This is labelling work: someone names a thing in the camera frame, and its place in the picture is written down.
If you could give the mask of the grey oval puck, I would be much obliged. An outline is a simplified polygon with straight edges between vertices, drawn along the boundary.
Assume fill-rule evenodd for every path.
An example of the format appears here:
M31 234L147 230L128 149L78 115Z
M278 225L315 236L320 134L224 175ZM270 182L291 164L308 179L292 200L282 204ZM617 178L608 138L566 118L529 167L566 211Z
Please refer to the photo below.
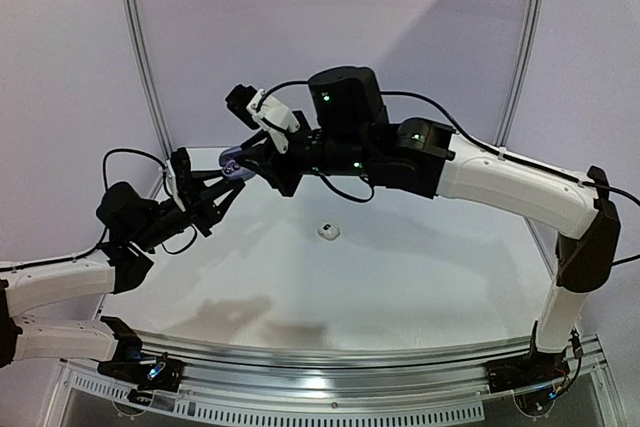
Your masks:
M238 157L243 153L240 146L229 147L221 152L218 157L222 175L229 180L248 181L255 176L250 169L238 162Z

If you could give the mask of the white earbud charging case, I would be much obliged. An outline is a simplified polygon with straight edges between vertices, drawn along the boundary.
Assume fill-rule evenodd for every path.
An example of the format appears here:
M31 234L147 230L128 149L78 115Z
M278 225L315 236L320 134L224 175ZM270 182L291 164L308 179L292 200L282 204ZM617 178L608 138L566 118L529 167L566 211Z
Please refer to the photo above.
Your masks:
M317 227L317 234L326 241L337 240L341 235L340 227L332 222L322 222Z

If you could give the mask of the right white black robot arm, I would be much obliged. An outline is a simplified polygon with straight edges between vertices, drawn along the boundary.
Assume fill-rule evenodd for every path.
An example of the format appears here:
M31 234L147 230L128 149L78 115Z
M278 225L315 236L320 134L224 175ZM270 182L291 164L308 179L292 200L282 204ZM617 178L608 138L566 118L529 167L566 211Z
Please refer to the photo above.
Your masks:
M285 197L301 179L354 176L424 198L475 202L538 221L557 233L557 273L517 374L537 383L552 371L588 296L605 284L621 222L611 186L597 167L566 171L486 144L450 115L390 121L373 70L342 66L304 81L317 126L274 89L238 86L227 106L256 133L240 163Z

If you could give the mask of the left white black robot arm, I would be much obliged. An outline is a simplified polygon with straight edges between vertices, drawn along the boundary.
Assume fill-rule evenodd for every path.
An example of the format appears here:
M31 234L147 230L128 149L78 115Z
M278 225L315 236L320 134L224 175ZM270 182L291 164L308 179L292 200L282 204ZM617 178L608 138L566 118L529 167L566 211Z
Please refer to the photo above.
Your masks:
M192 227L207 237L245 186L221 171L186 174L162 202L127 182L109 187L96 211L107 240L61 259L1 266L1 364L30 358L78 358L138 381L160 366L142 353L138 335L117 317L37 320L29 311L77 297L121 294L145 280L156 247Z

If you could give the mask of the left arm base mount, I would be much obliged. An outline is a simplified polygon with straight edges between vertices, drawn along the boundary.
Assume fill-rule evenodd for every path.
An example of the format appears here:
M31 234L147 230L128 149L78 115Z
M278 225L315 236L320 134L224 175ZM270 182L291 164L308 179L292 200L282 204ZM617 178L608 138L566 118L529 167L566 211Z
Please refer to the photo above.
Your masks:
M98 363L99 374L135 384L139 391L178 392L184 362L171 358L168 353L145 355L142 352L142 340L117 317L102 316L100 321L111 330L116 341L116 349L110 359Z

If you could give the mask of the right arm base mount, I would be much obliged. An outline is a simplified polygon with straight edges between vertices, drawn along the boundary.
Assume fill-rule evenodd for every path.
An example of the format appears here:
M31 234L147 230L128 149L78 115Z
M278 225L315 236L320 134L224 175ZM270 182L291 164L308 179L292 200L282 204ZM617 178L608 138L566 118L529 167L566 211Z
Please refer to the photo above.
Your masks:
M575 372L570 377L571 370L566 349L563 348L559 353L542 352L536 346L537 328L538 322L535 322L526 353L492 360L484 364L486 380L491 393L517 390L561 379L560 386L551 394L551 398L555 398L575 383L581 371L583 357L583 348L577 329L573 327L568 337L574 358L577 360Z

